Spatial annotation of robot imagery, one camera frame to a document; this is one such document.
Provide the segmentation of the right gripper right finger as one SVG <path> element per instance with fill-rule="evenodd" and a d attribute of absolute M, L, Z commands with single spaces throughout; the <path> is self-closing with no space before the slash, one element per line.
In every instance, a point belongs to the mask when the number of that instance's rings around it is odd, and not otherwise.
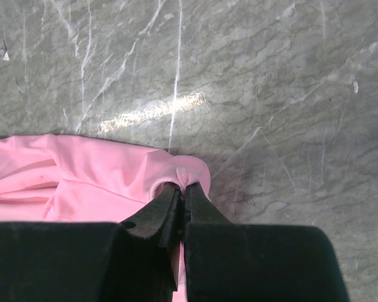
<path fill-rule="evenodd" d="M 218 237 L 235 227 L 206 197 L 199 183 L 186 188 L 183 206 L 184 239 Z"/>

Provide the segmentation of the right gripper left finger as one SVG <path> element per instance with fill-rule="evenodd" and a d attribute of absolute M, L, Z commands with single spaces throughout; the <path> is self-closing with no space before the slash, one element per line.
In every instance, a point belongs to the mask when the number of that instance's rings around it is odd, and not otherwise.
<path fill-rule="evenodd" d="M 120 223 L 127 234 L 130 272 L 143 283 L 176 291 L 180 261 L 180 189 L 168 183 L 152 201 Z"/>

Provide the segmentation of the pink t shirt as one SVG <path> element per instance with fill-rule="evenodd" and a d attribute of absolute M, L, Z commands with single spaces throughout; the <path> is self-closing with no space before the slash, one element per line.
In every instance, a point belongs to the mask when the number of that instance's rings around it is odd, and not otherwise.
<path fill-rule="evenodd" d="M 210 172 L 195 157 L 70 135 L 0 139 L 0 301 L 186 301 L 185 266 L 165 291 L 130 272 L 120 223 L 168 183 Z"/>

